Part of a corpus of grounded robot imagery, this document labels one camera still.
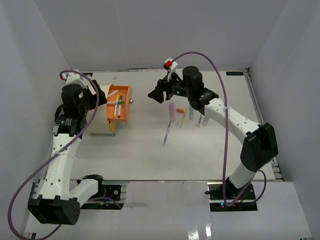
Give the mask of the dark green cap marker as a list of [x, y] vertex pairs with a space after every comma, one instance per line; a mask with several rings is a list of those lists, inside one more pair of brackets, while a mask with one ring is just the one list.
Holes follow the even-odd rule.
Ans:
[[119, 89], [114, 90], [113, 92], [111, 92], [111, 93], [109, 93], [109, 94], [107, 95], [107, 98], [112, 97], [113, 95], [117, 94], [118, 92], [119, 92]]

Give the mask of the green cap white marker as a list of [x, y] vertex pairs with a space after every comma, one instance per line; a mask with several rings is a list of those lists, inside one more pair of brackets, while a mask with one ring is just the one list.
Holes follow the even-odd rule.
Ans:
[[122, 105], [125, 104], [125, 101], [108, 101], [106, 104], [107, 105]]

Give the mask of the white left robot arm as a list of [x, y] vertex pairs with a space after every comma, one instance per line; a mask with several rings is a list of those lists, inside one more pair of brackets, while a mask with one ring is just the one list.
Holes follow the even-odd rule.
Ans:
[[41, 224], [75, 225], [81, 206], [89, 199], [105, 196], [103, 177], [86, 175], [70, 189], [70, 179], [77, 149], [82, 140], [81, 131], [87, 126], [87, 114], [96, 106], [107, 103], [105, 93], [98, 93], [78, 83], [62, 88], [62, 104], [54, 117], [52, 155], [43, 185], [37, 197], [28, 201], [27, 208]]

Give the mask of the orange drawer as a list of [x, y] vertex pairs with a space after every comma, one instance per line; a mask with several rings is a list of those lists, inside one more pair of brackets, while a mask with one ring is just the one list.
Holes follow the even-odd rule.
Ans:
[[128, 125], [133, 102], [132, 92], [131, 85], [110, 85], [106, 107], [109, 122], [124, 122]]

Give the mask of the blue cap white marker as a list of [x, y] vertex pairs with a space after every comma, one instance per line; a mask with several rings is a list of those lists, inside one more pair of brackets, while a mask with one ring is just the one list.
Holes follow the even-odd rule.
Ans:
[[[122, 95], [120, 95], [119, 101], [123, 101], [123, 96]], [[117, 109], [117, 118], [118, 119], [121, 117], [122, 105], [123, 104], [118, 104], [118, 109]]]

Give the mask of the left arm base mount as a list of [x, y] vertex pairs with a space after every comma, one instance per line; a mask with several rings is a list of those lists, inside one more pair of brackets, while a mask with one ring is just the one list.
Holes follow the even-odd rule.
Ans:
[[124, 207], [126, 199], [127, 186], [120, 183], [105, 184], [104, 198], [110, 198], [117, 202], [120, 208], [110, 200], [87, 201], [82, 207], [82, 210], [120, 210]]

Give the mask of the yellow cap white marker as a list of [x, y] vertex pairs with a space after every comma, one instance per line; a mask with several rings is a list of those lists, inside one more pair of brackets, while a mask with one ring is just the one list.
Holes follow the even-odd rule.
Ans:
[[116, 118], [117, 116], [117, 109], [118, 109], [118, 101], [120, 100], [120, 95], [117, 95], [116, 97], [116, 103], [115, 103], [115, 107], [114, 107], [114, 112], [113, 112], [113, 117]]

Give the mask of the yellow bottom drawer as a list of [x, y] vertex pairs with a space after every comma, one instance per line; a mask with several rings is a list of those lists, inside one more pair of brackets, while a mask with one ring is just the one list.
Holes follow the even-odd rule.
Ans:
[[110, 132], [112, 134], [115, 134], [117, 131], [117, 122], [116, 121], [109, 121], [108, 122], [108, 127], [110, 129]]

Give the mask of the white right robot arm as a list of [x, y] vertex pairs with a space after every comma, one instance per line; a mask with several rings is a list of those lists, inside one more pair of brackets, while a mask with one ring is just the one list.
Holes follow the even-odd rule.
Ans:
[[148, 94], [160, 104], [173, 96], [187, 98], [194, 110], [225, 127], [226, 133], [233, 134], [242, 144], [240, 164], [224, 178], [221, 188], [223, 196], [238, 199], [244, 193], [244, 186], [278, 155], [274, 127], [269, 123], [254, 122], [226, 106], [225, 100], [204, 86], [203, 75], [196, 66], [185, 67], [182, 76], [168, 73]]

